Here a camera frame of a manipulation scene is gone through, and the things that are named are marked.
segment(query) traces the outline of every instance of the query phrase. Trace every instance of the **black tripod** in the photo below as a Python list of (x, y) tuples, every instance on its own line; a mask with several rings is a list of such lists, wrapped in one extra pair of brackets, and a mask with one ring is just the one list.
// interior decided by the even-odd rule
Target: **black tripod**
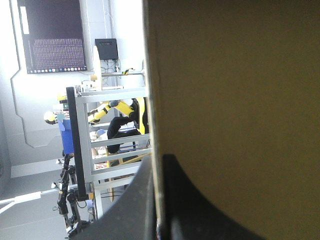
[[(57, 201), (59, 214), (64, 218), (65, 229), (69, 238), (79, 233), (82, 228), (90, 224), (88, 221), (81, 220), (80, 218), (77, 206), (77, 191), (74, 189), (68, 191), (70, 179), (73, 185), (77, 184), (76, 168), (73, 165), (69, 166), (71, 158), (73, 158), (73, 154), (64, 155), (63, 169), (60, 174), (62, 179), (58, 185), (59, 197)], [(72, 212), (71, 218), (68, 217), (67, 200)]]

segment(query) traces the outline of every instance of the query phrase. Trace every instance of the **black pole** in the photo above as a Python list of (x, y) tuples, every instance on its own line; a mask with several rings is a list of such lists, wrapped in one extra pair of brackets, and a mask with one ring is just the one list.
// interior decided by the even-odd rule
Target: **black pole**
[(74, 163), (75, 163), (76, 180), (77, 180), (77, 186), (78, 186), (78, 201), (85, 201), (89, 198), (86, 192), (84, 167), (82, 163), (75, 88), (67, 87), (66, 96), (68, 99), (69, 116), (70, 116), (70, 123), (71, 123), (71, 132), (72, 132), (72, 141), (73, 141), (73, 150), (74, 150)]

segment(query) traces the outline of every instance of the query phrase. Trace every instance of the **blue bin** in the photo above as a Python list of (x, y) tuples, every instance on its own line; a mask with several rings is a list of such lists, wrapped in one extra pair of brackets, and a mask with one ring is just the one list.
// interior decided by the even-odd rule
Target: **blue bin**
[(72, 154), (74, 152), (74, 142), (72, 138), (70, 119), (63, 119), (62, 122), (58, 123), (58, 125), (62, 138), (63, 152), (65, 154)]

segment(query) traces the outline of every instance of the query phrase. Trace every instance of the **brown surface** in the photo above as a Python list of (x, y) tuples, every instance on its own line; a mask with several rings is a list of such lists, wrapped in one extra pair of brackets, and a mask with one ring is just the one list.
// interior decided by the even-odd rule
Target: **brown surface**
[(239, 2), (149, 1), (159, 152), (256, 233), (317, 240), (320, 1)]

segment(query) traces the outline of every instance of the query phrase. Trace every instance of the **monitor screen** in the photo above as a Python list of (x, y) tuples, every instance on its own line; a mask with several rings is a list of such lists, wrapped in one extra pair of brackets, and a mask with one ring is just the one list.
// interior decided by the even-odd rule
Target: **monitor screen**
[(79, 0), (19, 0), (28, 74), (86, 71)]

